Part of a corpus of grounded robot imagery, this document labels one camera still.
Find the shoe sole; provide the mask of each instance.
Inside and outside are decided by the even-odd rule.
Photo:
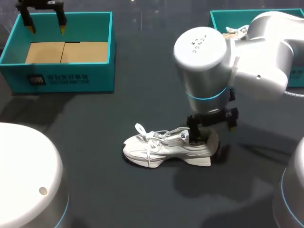
[[[126,156],[125,154],[123,154],[124,157],[131,161],[132,163],[135,163],[137,165],[143,166],[143,167],[147,167],[147,168],[157,168],[160,166],[160,164],[162,164],[166,159],[164,160],[160,160],[160,161],[151,161],[150,162],[150,166],[148,165],[147,161],[138,161],[132,158],[129,158],[128,156]],[[211,159],[210,157],[206,157],[206,158],[186,158],[183,159],[186,163],[190,164],[190,165],[196,165],[196,166],[210,166],[211,165]]]

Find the white sneaker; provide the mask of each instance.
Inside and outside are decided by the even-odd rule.
[[[189,143],[189,128],[179,127],[173,131],[147,133],[140,125],[139,132],[124,142],[123,153],[130,161],[145,167],[156,168],[168,158],[180,158],[186,163],[198,166],[210,166],[210,156],[218,149],[219,138],[214,130],[208,133],[207,143]]]

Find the teal box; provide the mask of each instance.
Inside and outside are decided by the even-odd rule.
[[[31,14],[32,34],[18,15],[0,58],[0,71],[13,93],[113,92],[116,40],[111,12],[66,13],[62,35],[55,13]],[[108,42],[106,62],[25,63],[32,42]]]
[[[280,11],[304,18],[302,9],[212,10],[210,12],[209,27],[215,28],[220,33],[226,33],[226,27],[237,29],[243,25],[249,25],[256,16],[268,11]],[[288,87],[304,87],[304,66],[292,67]]]

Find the white cable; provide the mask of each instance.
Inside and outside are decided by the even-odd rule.
[[[288,96],[304,98],[304,94],[290,93],[290,92],[288,92],[288,91],[285,91],[284,94],[286,94],[286,95],[288,95]]]

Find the dark gray table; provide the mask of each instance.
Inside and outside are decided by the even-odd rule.
[[[60,151],[75,228],[275,228],[274,186],[304,136],[304,100],[258,103],[237,95],[234,133],[219,128],[226,163],[209,168],[168,161],[155,170],[126,163],[122,142],[141,123],[147,131],[183,125],[191,110],[176,76],[172,48],[187,29],[207,25],[209,10],[300,8],[300,0],[84,0],[66,11],[114,12],[114,94],[12,97],[0,77],[0,121],[33,127]],[[0,0],[0,21],[17,16]]]

